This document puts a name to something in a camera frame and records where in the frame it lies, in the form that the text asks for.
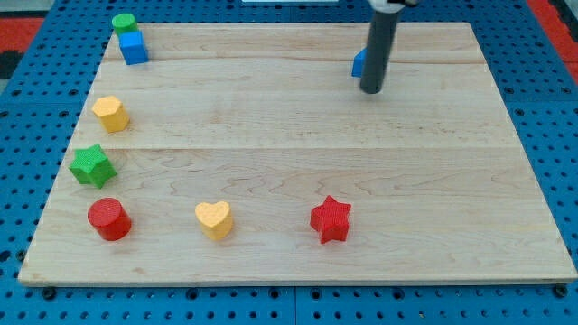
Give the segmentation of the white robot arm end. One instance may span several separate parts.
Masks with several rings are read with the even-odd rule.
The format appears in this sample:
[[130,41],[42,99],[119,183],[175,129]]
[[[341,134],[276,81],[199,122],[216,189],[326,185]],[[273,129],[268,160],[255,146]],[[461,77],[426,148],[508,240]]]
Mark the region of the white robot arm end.
[[415,7],[421,0],[368,0],[370,7],[379,13],[396,14],[406,6]]

